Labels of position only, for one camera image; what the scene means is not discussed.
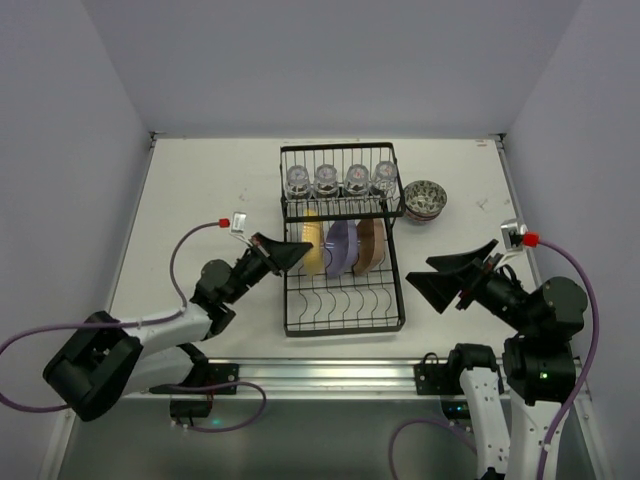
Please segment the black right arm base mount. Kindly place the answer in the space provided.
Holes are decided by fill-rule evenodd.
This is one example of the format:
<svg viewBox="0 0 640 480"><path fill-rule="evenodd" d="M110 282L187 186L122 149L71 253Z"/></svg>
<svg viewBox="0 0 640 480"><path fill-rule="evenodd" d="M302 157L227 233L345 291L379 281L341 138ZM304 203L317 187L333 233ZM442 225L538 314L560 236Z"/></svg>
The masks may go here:
<svg viewBox="0 0 640 480"><path fill-rule="evenodd" d="M463 397L459 378L459 355L451 350L446 359L438 357L434 352L426 353L413 366L413 378L418 395L437 396L440 399L444 416L453 421L471 420L469 405Z"/></svg>

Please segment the aluminium mounting rail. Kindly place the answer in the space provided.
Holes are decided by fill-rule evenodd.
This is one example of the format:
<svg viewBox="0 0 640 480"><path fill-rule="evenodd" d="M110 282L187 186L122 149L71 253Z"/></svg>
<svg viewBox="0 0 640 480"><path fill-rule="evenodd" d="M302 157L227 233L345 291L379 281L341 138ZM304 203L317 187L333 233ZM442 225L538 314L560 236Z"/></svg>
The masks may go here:
<svg viewBox="0 0 640 480"><path fill-rule="evenodd" d="M237 387L234 395L255 398L262 393L294 399L322 395L356 398L417 394L414 365L400 361L245 360L237 363L239 379L234 382L181 386L197 367L214 362L233 363L212 361L199 351L176 347L138 359L96 356L84 363L63 359L55 366L46 367L43 376L73 408L91 399L111 408L121 397L151 394L150 389L161 385L193 397L209 391L217 393L229 386Z"/></svg>

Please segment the brown textured bowl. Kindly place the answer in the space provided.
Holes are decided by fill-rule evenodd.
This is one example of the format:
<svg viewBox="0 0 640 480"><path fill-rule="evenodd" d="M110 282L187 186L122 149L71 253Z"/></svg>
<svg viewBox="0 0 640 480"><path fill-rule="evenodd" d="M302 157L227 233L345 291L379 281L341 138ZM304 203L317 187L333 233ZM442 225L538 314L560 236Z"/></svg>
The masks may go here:
<svg viewBox="0 0 640 480"><path fill-rule="evenodd" d="M376 219L363 219L357 227L358 258L353 265L353 273L362 276L369 273L383 260L384 256L384 232L383 221Z"/></svg>

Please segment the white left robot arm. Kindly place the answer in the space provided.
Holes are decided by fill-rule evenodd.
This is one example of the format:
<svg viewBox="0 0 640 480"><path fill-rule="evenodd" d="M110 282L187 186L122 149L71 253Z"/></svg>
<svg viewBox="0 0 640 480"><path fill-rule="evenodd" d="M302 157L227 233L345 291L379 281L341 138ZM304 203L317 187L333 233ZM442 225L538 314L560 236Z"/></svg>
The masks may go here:
<svg viewBox="0 0 640 480"><path fill-rule="evenodd" d="M197 343L221 334L235 316L231 304L266 275L288 272L312 247L256 233L234 265L215 259L202 267L177 318L164 322L154 315L128 323L96 312L48 362L43 378L84 421L101 417L130 393L210 386L214 376Z"/></svg>

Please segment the purple textured bowl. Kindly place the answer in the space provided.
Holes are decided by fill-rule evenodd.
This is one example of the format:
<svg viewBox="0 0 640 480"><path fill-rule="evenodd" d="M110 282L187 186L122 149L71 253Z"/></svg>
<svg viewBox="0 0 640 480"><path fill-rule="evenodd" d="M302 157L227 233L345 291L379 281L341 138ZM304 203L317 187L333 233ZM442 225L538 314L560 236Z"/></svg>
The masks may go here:
<svg viewBox="0 0 640 480"><path fill-rule="evenodd" d="M325 273L336 278L351 269L358 258L357 227L354 220L337 220L329 228L324 246Z"/></svg>

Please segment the yellow textured bowl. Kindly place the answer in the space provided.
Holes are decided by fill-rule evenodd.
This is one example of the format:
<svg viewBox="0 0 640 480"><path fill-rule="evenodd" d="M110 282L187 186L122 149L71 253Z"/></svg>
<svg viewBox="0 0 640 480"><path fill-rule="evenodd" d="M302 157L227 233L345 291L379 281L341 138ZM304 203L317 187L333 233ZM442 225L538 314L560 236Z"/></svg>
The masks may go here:
<svg viewBox="0 0 640 480"><path fill-rule="evenodd" d="M324 229L320 221L303 222L301 241L311 244L311 249L303 257L303 267L308 276L324 272Z"/></svg>

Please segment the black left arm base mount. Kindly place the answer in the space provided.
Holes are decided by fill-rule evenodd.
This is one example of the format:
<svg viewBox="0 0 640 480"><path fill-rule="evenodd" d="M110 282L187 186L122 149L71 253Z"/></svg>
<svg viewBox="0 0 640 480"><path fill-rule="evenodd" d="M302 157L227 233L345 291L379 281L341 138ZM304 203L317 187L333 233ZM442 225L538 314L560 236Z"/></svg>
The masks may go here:
<svg viewBox="0 0 640 480"><path fill-rule="evenodd" d="M223 383L234 382L239 379L240 366L237 363L208 363L206 366L196 368L195 373L191 373L182 387L204 387L211 385L221 385ZM219 395L234 395L236 386L229 386L219 390ZM209 416L213 408L214 396L216 392L206 392L203 399L188 400L186 393L178 393L167 385L161 385L149 390L151 394L171 395L169 403L170 417L175 421L186 421L190 426L194 426L196 419L204 419Z"/></svg>

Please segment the black floral patterned bowl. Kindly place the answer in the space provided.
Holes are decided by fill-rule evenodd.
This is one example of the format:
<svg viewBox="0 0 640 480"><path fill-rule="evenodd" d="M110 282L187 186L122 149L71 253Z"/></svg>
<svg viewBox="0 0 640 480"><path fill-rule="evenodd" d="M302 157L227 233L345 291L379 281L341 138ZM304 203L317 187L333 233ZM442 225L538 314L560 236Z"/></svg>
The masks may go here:
<svg viewBox="0 0 640 480"><path fill-rule="evenodd" d="M445 189L430 180L416 180L404 188L405 204L408 210L422 216L439 214L447 204Z"/></svg>

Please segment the clear drinking glass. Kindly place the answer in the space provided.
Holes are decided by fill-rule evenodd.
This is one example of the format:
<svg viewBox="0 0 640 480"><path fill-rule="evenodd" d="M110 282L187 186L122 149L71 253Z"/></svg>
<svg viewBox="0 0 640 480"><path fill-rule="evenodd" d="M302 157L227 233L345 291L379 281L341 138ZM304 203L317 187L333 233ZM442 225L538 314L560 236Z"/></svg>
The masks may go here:
<svg viewBox="0 0 640 480"><path fill-rule="evenodd" d="M337 169L333 165L322 164L316 168L313 193L318 199L336 198L339 195Z"/></svg>
<svg viewBox="0 0 640 480"><path fill-rule="evenodd" d="M393 161L379 162L373 173L370 191L381 198L390 198L395 193L398 178L397 166Z"/></svg>
<svg viewBox="0 0 640 480"><path fill-rule="evenodd" d="M293 165L286 172L285 196L289 200L306 199L311 194L311 181L304 165Z"/></svg>
<svg viewBox="0 0 640 480"><path fill-rule="evenodd" d="M346 173L343 192L345 196L365 196L369 191L370 173L363 164L353 164Z"/></svg>

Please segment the blue triangle patterned bowl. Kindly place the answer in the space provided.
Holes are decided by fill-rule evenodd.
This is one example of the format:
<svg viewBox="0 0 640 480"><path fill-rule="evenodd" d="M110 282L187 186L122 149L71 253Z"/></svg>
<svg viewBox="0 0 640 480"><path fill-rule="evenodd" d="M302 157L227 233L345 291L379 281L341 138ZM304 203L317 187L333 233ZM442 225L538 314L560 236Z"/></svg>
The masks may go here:
<svg viewBox="0 0 640 480"><path fill-rule="evenodd" d="M407 209L405 212L405 216L412 222L416 223L416 224L424 224L427 222L431 222L433 220L435 220L436 218L438 218L441 214L441 211L435 212L435 213L431 213L431 214L420 214L420 213L416 213L410 209Z"/></svg>

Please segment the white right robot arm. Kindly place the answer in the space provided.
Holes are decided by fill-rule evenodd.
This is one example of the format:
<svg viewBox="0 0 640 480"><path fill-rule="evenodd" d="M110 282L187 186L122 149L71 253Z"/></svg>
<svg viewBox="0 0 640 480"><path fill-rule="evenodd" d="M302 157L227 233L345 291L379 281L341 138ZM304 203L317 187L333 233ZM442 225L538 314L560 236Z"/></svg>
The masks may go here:
<svg viewBox="0 0 640 480"><path fill-rule="evenodd" d="M587 373L576 368L570 342L596 302L587 283L561 276L526 291L496 245L430 257L431 271L407 275L437 312L478 304L515 331L501 356L470 343L445 362L427 353L414 367L416 390L465 397L477 478L553 479L565 417Z"/></svg>

